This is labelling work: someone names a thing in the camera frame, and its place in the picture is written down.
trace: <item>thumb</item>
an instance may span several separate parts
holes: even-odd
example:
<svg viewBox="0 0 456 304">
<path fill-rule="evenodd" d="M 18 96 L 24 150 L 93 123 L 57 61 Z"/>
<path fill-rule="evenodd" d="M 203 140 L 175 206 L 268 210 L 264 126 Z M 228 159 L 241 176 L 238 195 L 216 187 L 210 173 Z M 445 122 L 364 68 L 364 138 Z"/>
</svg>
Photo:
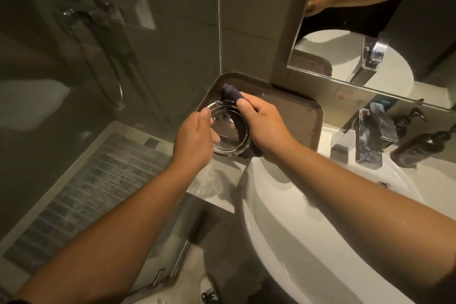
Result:
<svg viewBox="0 0 456 304">
<path fill-rule="evenodd" d="M 238 99 L 236 102 L 236 105 L 237 105 L 239 111 L 241 111 L 241 114 L 247 120 L 247 122 L 252 121 L 252 119 L 254 117 L 256 117 L 257 112 L 254 110 L 252 105 L 250 105 L 246 99 Z"/>
<path fill-rule="evenodd" d="M 211 110 L 207 107 L 203 108 L 198 114 L 198 130 L 207 130 L 211 128 Z"/>
</svg>

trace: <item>white shoe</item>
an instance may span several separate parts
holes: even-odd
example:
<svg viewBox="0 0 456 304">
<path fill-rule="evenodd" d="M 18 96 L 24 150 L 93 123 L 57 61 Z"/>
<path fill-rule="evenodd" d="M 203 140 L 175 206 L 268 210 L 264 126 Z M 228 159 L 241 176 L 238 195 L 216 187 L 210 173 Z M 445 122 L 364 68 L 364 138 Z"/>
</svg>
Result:
<svg viewBox="0 0 456 304">
<path fill-rule="evenodd" d="M 207 274 L 204 274 L 199 280 L 199 293 L 203 304 L 210 303 L 212 300 L 219 300 L 214 283 Z"/>
</svg>

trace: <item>sink basin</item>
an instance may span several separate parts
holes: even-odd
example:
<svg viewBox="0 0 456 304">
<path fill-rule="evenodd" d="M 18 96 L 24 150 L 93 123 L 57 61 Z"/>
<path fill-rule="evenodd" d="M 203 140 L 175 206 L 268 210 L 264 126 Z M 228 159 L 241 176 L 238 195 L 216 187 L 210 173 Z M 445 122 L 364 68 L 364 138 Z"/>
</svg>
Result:
<svg viewBox="0 0 456 304">
<path fill-rule="evenodd" d="M 364 35 L 348 30 L 319 30 L 306 35 L 294 48 L 328 60 L 332 78 L 350 81 L 361 58 L 364 38 Z M 388 47 L 378 71 L 364 87 L 408 96 L 413 88 L 412 69 L 396 50 Z"/>
<path fill-rule="evenodd" d="M 329 157 L 335 129 L 323 128 L 318 151 Z M 346 167 L 396 192 L 423 201 L 388 156 L 381 169 Z M 298 303 L 412 303 L 364 262 L 322 213 L 272 163 L 253 158 L 247 168 L 242 210 L 252 245 L 271 276 Z"/>
</svg>

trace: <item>sink overflow hole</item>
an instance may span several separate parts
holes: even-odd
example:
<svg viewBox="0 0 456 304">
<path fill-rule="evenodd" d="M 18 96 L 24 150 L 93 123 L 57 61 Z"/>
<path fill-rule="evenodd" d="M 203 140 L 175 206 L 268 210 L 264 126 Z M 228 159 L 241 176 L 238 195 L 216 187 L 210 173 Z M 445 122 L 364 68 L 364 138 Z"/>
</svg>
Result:
<svg viewBox="0 0 456 304">
<path fill-rule="evenodd" d="M 390 185 L 387 182 L 377 182 L 377 185 L 383 186 L 384 188 L 389 189 Z"/>
</svg>

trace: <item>black shirt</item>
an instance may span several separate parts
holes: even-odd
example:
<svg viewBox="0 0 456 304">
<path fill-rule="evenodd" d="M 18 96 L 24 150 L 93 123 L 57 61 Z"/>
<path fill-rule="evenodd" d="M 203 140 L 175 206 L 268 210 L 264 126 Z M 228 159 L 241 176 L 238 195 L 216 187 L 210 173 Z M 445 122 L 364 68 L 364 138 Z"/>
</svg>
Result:
<svg viewBox="0 0 456 304">
<path fill-rule="evenodd" d="M 387 0 L 378 4 L 356 7 L 328 7 L 302 21 L 297 40 L 325 29 L 350 30 L 378 37 L 386 28 L 402 0 Z"/>
</svg>

